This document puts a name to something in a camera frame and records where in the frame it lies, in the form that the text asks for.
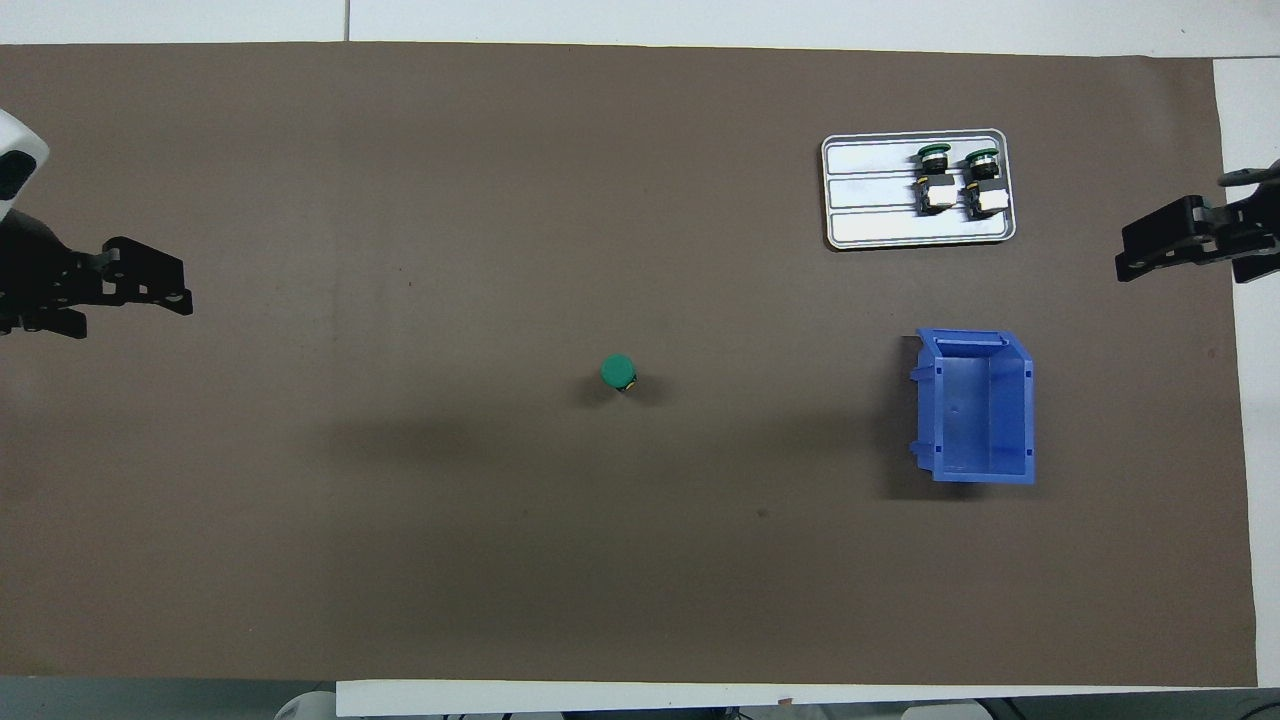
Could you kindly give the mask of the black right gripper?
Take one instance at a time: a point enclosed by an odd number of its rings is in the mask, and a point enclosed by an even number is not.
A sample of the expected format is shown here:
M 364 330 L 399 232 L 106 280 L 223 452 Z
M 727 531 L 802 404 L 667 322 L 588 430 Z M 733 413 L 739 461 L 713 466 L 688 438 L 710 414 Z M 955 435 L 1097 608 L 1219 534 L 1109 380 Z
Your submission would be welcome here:
M 1157 269 L 1234 260 L 1234 282 L 1251 283 L 1279 273 L 1277 234 L 1279 190 L 1222 208 L 1188 195 L 1123 227 L 1115 275 L 1132 282 Z

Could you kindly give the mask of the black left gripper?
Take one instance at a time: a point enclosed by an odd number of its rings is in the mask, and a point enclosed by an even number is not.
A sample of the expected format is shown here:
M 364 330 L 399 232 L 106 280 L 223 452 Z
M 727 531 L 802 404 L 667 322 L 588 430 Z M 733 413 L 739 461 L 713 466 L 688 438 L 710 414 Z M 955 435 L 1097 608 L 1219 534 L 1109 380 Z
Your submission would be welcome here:
M 146 304 L 182 316 L 195 311 L 180 259 L 127 237 L 106 241 L 97 254 L 74 252 L 27 214 L 8 214 L 1 223 L 1 334 L 84 340 L 83 313 L 42 311 L 68 305 Z

